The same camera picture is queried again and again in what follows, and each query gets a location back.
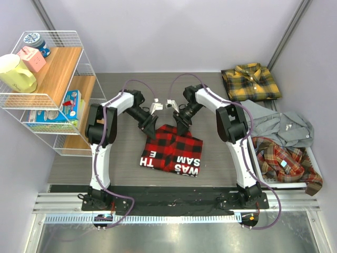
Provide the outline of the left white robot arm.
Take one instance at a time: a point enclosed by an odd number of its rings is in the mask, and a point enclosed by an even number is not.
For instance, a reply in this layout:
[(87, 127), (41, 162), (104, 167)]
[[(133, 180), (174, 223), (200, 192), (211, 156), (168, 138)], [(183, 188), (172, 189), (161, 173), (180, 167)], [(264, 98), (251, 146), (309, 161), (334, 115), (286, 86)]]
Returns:
[(113, 200), (108, 193), (111, 185), (109, 176), (109, 162), (111, 147), (117, 136), (117, 118), (127, 113), (138, 122), (138, 128), (151, 139), (156, 138), (155, 125), (157, 116), (154, 112), (157, 107), (161, 110), (162, 104), (154, 97), (150, 109), (141, 107), (145, 98), (138, 90), (121, 90), (115, 97), (101, 104), (92, 104), (89, 109), (85, 129), (92, 152), (92, 178), (88, 193), (83, 197), (83, 208), (107, 210)]

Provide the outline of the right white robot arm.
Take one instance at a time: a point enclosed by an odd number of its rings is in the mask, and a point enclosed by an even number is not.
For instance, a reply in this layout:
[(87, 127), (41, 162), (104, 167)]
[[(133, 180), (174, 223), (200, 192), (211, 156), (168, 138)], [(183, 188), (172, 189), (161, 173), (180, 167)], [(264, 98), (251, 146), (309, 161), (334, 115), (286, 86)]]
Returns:
[(192, 125), (192, 117), (205, 107), (216, 116), (217, 133), (228, 146), (235, 170), (238, 202), (243, 208), (252, 207), (262, 196), (261, 184), (253, 173), (248, 150), (250, 132), (243, 106), (226, 100), (203, 85), (188, 86), (183, 92), (187, 106), (174, 112), (177, 134), (184, 135)]

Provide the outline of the red black plaid shirt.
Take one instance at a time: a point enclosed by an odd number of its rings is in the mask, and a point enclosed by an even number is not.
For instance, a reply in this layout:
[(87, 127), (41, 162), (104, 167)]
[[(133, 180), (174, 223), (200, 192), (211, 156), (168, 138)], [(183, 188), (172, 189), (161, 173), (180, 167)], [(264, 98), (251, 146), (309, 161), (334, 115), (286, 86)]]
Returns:
[(140, 157), (140, 166), (182, 176), (200, 173), (203, 141), (188, 131), (177, 134), (177, 127), (165, 124), (148, 137)]

